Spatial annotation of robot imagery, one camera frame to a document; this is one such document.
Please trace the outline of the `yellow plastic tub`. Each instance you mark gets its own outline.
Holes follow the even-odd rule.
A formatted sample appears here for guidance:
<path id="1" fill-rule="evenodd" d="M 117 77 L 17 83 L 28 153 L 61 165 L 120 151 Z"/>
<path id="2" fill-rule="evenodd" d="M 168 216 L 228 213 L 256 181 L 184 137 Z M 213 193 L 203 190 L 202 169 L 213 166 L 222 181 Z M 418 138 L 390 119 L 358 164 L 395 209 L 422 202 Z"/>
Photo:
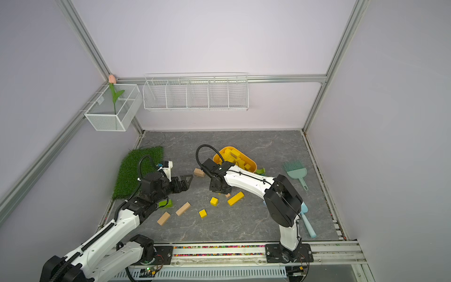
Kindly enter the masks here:
<path id="1" fill-rule="evenodd" d="M 232 146 L 224 147 L 220 150 L 222 158 L 237 165 L 239 168 L 244 169 L 248 172 L 255 173 L 257 171 L 257 164 L 251 158 L 246 156 L 244 153 Z"/>

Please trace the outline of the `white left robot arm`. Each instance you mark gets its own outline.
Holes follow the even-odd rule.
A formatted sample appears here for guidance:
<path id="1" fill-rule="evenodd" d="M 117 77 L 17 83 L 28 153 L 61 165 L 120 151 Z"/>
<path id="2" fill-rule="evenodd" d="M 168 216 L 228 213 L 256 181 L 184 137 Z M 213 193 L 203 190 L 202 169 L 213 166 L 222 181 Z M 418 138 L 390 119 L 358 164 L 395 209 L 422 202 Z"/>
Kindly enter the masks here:
<path id="1" fill-rule="evenodd" d="M 189 189 L 193 175 L 168 177 L 158 171 L 139 179 L 132 198 L 116 211 L 109 224 L 63 257 L 53 256 L 43 266 L 42 282 L 107 282 L 135 263 L 163 263 L 154 241 L 143 235 L 122 239 L 139 227 L 159 203 Z"/>

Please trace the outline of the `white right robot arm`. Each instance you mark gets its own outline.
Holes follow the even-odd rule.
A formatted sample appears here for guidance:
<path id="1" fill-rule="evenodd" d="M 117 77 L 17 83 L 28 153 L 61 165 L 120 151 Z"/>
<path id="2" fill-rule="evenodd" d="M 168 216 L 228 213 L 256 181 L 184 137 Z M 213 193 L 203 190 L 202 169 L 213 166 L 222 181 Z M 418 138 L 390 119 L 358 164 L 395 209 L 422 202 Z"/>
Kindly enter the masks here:
<path id="1" fill-rule="evenodd" d="M 230 162 L 217 164 L 212 159 L 207 159 L 200 167 L 210 178 L 211 191 L 227 194 L 232 188 L 239 188 L 262 198 L 271 218 L 279 225 L 281 235 L 276 254 L 270 257 L 281 263 L 301 261 L 298 223 L 303 199 L 285 176 L 261 176 Z"/>

